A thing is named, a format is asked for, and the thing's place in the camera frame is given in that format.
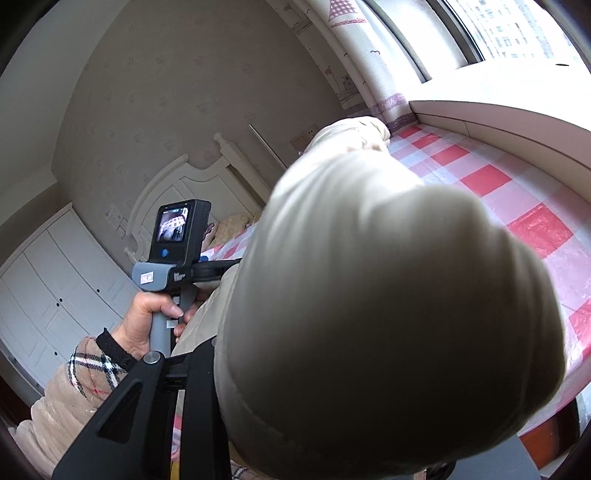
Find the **ceiling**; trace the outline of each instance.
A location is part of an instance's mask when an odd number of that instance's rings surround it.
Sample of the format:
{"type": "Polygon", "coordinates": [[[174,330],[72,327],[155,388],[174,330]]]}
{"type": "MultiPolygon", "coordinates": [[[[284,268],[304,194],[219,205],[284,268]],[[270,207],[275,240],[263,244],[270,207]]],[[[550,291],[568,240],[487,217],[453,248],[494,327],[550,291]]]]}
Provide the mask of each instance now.
{"type": "Polygon", "coordinates": [[[0,192],[51,165],[72,91],[128,0],[60,0],[0,77],[0,192]]]}

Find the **white wardrobe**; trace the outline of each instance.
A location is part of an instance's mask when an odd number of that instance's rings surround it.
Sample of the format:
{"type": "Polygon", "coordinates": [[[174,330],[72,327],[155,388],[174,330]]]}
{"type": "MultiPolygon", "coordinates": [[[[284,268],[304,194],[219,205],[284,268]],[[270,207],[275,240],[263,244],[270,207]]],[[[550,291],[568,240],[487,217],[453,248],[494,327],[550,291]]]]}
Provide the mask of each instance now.
{"type": "Polygon", "coordinates": [[[82,337],[119,324],[137,291],[67,205],[0,268],[4,354],[39,391],[82,337]]]}

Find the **pink checkered bedding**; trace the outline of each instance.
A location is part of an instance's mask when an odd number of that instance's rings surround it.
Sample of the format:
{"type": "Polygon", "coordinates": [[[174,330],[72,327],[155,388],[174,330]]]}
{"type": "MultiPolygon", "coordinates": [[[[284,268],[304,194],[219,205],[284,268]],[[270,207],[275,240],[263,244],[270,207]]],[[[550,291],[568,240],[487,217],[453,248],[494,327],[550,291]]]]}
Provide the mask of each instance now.
{"type": "MultiPolygon", "coordinates": [[[[566,378],[547,407],[520,433],[549,419],[591,381],[591,205],[523,160],[477,140],[427,125],[393,137],[391,155],[423,182],[473,192],[490,218],[544,260],[564,322],[566,378]]],[[[204,253],[210,260],[243,256],[256,225],[204,253]]]]}

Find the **sticker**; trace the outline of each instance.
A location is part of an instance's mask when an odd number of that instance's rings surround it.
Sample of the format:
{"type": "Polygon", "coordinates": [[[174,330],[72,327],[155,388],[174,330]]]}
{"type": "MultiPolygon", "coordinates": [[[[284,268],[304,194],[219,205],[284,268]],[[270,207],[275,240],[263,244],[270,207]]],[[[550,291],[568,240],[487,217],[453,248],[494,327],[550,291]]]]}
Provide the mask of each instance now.
{"type": "Polygon", "coordinates": [[[139,284],[152,283],[154,281],[154,272],[142,273],[139,276],[139,284]]]}

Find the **plaid cuff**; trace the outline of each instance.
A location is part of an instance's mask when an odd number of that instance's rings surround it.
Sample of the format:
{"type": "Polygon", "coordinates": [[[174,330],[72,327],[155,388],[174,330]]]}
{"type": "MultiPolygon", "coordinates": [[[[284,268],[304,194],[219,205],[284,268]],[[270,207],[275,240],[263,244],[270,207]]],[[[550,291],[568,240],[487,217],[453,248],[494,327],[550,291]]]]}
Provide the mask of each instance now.
{"type": "Polygon", "coordinates": [[[69,383],[80,395],[102,403],[127,372],[105,354],[93,338],[84,338],[66,364],[69,383]]]}

